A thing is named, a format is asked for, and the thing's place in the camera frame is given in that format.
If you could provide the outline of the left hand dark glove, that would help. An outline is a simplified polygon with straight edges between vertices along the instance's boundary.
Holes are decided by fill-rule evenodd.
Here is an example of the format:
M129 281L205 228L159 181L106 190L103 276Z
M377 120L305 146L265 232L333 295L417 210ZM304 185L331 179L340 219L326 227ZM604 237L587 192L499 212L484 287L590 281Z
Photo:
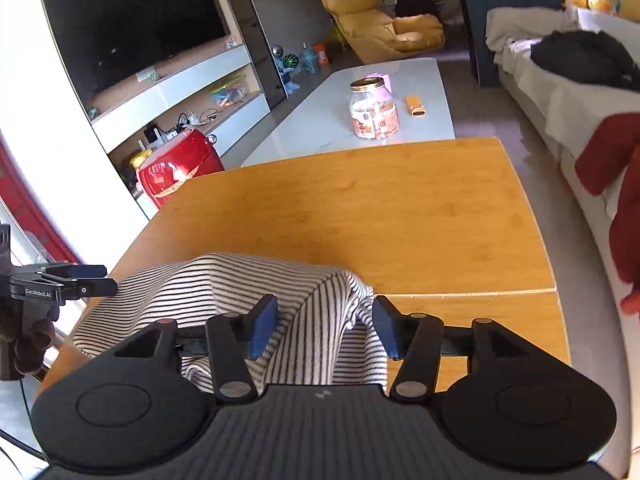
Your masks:
M26 332L22 329L22 316L1 300L1 380L10 382L38 373L43 366L44 354L55 340L54 322L60 316L58 306L50 307L47 314L32 323Z

